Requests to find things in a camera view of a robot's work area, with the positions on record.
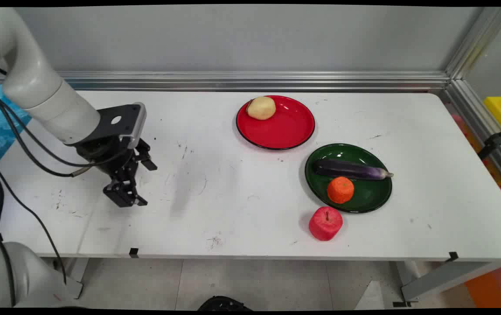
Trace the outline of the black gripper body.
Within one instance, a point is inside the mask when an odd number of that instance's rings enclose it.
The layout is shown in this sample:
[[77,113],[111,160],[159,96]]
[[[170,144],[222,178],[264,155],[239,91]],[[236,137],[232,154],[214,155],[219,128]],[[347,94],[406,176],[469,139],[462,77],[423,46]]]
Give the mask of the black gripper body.
[[106,137],[75,146],[77,153],[95,167],[109,175],[113,181],[135,182],[138,154],[129,149],[130,138]]

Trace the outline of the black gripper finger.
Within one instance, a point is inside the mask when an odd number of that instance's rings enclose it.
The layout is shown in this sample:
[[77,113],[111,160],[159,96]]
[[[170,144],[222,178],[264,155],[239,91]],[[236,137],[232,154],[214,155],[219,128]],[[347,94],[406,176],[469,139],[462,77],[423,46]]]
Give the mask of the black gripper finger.
[[147,200],[137,193],[136,186],[134,179],[112,179],[112,182],[103,188],[103,193],[118,207],[147,206]]
[[144,165],[147,170],[154,171],[157,170],[158,167],[153,163],[150,156],[150,146],[143,139],[138,141],[135,150],[138,152],[135,160]]

